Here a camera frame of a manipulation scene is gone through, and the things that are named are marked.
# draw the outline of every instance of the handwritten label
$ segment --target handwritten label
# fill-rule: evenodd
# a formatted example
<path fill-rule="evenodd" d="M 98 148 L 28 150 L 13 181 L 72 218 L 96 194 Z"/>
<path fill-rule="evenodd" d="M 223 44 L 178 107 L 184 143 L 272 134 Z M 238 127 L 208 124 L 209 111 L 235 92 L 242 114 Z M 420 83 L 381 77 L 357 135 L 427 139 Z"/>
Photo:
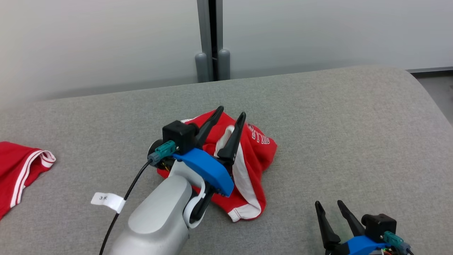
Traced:
<path fill-rule="evenodd" d="M 91 199 L 91 204 L 98 206 L 107 206 L 117 213 L 120 213 L 126 200 L 123 197 L 113 193 L 96 192 Z"/>

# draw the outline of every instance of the blue plastic mount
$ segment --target blue plastic mount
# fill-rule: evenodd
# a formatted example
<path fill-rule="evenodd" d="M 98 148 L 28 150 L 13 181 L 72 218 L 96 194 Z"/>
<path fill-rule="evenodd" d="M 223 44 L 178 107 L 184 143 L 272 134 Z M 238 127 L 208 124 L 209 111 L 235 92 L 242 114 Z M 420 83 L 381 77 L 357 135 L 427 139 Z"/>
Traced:
<path fill-rule="evenodd" d="M 205 181 L 218 189 L 218 193 L 230 196 L 233 192 L 234 183 L 227 169 L 207 152 L 195 148 L 184 155 L 173 154 L 173 157 L 182 160 Z"/>
<path fill-rule="evenodd" d="M 351 238 L 347 245 L 349 246 L 349 255 L 368 255 L 374 250 L 384 249 L 386 246 L 390 247 L 387 243 L 376 243 L 364 235 Z"/>

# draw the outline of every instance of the cable connector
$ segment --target cable connector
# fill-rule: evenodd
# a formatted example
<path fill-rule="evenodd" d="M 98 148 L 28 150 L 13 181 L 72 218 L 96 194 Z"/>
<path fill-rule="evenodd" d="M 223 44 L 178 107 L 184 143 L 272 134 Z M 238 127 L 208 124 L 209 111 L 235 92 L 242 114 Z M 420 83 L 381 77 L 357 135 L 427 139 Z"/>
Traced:
<path fill-rule="evenodd" d="M 402 255 L 407 255 L 408 253 L 413 254 L 410 251 L 410 245 L 408 243 L 405 243 L 401 237 L 393 234 L 390 231 L 384 232 L 383 240 L 384 240 L 384 242 L 386 242 L 386 243 L 394 246 L 398 250 L 400 250 Z"/>
<path fill-rule="evenodd" d="M 148 155 L 149 164 L 156 166 L 162 159 L 171 156 L 176 151 L 176 144 L 173 141 L 168 141 L 157 147 L 153 153 Z"/>

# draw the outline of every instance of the white wall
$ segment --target white wall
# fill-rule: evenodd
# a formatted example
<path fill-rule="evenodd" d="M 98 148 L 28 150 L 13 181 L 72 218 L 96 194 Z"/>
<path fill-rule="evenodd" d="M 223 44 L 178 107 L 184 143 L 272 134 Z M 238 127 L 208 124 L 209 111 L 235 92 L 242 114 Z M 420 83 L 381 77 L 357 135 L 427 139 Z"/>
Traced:
<path fill-rule="evenodd" d="M 451 0 L 224 0 L 231 78 L 356 64 L 453 66 Z"/>
<path fill-rule="evenodd" d="M 0 0 L 0 108 L 195 83 L 196 1 Z"/>

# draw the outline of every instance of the gray fabric surface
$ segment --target gray fabric surface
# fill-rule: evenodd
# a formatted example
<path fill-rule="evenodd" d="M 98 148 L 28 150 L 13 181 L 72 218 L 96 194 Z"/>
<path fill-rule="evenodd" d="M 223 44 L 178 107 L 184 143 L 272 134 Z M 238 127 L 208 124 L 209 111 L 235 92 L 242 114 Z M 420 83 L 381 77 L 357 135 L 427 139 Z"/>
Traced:
<path fill-rule="evenodd" d="M 114 212 L 96 191 L 124 195 L 161 127 L 224 105 L 275 139 L 263 175 L 267 207 L 232 223 L 210 205 L 183 254 L 324 254 L 314 202 L 343 241 L 336 205 L 360 219 L 385 213 L 420 254 L 451 251 L 453 128 L 399 69 L 345 69 L 68 98 L 0 113 L 0 140 L 52 151 L 53 169 L 0 221 L 2 255 L 97 254 Z M 109 239 L 162 181 L 149 168 Z"/>

